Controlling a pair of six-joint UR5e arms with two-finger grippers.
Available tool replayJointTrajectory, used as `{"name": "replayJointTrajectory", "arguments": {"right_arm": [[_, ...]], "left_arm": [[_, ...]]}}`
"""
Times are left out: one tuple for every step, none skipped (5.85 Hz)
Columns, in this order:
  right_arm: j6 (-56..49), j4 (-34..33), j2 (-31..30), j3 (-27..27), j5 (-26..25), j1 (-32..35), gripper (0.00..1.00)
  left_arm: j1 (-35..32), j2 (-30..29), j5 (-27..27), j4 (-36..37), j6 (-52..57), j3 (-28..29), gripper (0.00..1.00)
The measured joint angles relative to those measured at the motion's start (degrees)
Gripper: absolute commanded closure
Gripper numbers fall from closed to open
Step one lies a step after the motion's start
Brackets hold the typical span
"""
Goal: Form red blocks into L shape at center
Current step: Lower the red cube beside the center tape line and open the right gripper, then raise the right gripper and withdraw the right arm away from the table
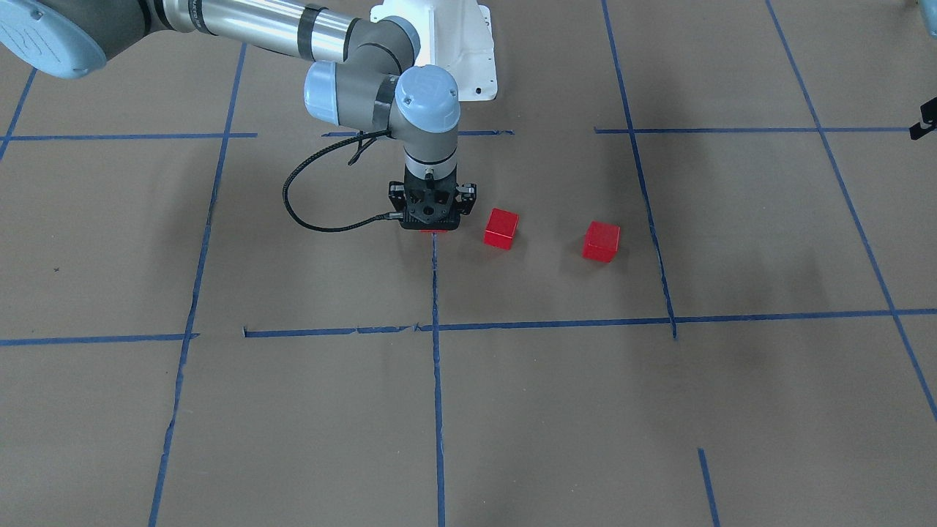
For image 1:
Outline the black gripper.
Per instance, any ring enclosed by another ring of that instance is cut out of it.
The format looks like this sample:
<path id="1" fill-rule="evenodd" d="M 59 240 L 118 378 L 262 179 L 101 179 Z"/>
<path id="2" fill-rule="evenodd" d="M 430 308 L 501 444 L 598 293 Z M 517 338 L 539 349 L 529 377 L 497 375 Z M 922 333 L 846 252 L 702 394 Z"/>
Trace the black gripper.
<path id="1" fill-rule="evenodd" d="M 455 176 L 422 179 L 406 176 L 402 182 L 392 181 L 388 198 L 394 211 L 389 218 L 403 229 L 416 231 L 454 231 L 462 217 L 471 214 L 477 201 L 477 186 L 458 184 Z"/>

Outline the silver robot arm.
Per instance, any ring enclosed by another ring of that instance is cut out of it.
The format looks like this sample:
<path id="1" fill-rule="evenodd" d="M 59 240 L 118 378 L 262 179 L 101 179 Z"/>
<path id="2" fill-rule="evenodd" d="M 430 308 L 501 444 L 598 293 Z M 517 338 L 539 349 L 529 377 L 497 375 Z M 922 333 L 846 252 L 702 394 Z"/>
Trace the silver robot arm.
<path id="1" fill-rule="evenodd" d="M 355 146 L 351 163 L 375 141 L 401 141 L 402 181 L 392 181 L 394 220 L 408 230 L 453 231 L 471 214 L 475 184 L 458 182 L 458 81 L 443 67 L 418 64 L 418 31 L 399 16 L 368 21 L 304 1 L 4 1 L 2 44 L 35 69 L 59 79 L 80 79 L 144 37 L 197 32 L 238 41 L 309 64 L 302 99 L 308 113 L 353 129 L 351 139 L 302 161 L 282 187 L 290 201 L 297 176 L 339 148 Z"/>

